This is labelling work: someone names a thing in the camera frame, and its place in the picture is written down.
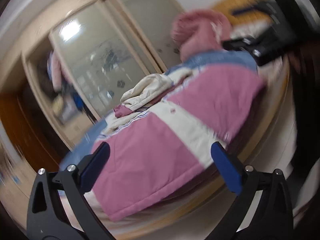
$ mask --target wooden furniture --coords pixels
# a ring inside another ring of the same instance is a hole
[[[17,92],[27,80],[48,123],[70,150],[93,123],[83,112],[66,123],[55,116],[37,73],[50,51],[55,50],[97,121],[144,76],[180,62],[170,28],[181,6],[175,0],[131,1],[57,0],[29,24],[1,62],[0,93]],[[66,39],[61,33],[70,23],[78,24],[79,32]]]

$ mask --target floor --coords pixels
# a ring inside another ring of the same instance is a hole
[[[279,168],[283,170],[285,177],[287,177],[290,174],[288,163],[295,150],[296,137],[291,84],[289,84],[278,117],[269,129],[272,129],[272,132],[257,146],[253,156],[247,163],[251,163],[256,170],[264,172],[272,172],[274,169]],[[302,189],[298,206],[293,210],[293,213],[304,205],[315,193],[318,185],[318,172],[319,163],[316,163]],[[240,229],[249,225],[260,196],[261,192],[257,192]],[[177,223],[141,237],[139,240],[203,240],[214,229],[217,223],[219,223],[234,199],[235,195],[233,193],[228,190],[223,190],[210,202],[182,218]]]

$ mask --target tile floor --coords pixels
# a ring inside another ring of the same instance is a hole
[[[287,166],[295,150],[296,137],[291,84],[288,87],[277,119],[269,129],[272,129],[272,132],[256,147],[255,153],[247,160],[247,163],[251,163],[258,171],[272,172],[276,168],[282,169],[285,177],[287,177],[290,174]],[[301,195],[303,195],[303,198],[299,199],[298,206],[294,212],[315,193],[318,185],[318,180],[316,179],[319,177],[318,172],[319,163],[314,166],[310,173],[302,189],[303,194]],[[240,228],[245,228],[249,225],[257,204],[259,203],[260,196],[261,192],[257,192]],[[139,240],[203,240],[217,225],[234,199],[235,196],[233,193],[230,193],[228,190],[223,190],[207,204],[175,224],[141,237]]]

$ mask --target wooden headboard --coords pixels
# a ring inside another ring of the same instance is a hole
[[[250,22],[255,22],[257,20],[270,19],[266,14],[257,11],[245,13],[238,17],[234,17],[231,15],[232,10],[245,7],[253,3],[254,1],[255,0],[221,0],[219,3],[213,5],[212,9],[222,12],[225,16],[227,16],[232,25],[247,24]]]

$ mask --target silver bolt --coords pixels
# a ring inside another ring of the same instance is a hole
[[[76,169],[76,166],[75,165],[73,165],[73,164],[71,164],[71,165],[69,165],[68,167],[67,167],[67,170],[68,171],[74,171]]]
[[[247,38],[244,38],[242,41],[243,41],[245,44],[248,44],[248,45],[251,44],[251,41],[250,41],[249,39],[247,39]]]
[[[255,56],[257,56],[257,57],[260,57],[261,56],[261,52],[260,51],[258,51],[258,50],[254,50],[253,52],[253,55],[255,55]]]
[[[280,169],[275,169],[277,175],[282,175],[282,171]]]
[[[252,172],[254,168],[251,165],[247,165],[244,167],[247,172]]]
[[[44,168],[39,169],[39,171],[38,171],[38,174],[39,174],[39,175],[42,175],[42,174],[44,174],[44,173],[45,173],[45,169],[44,169]]]

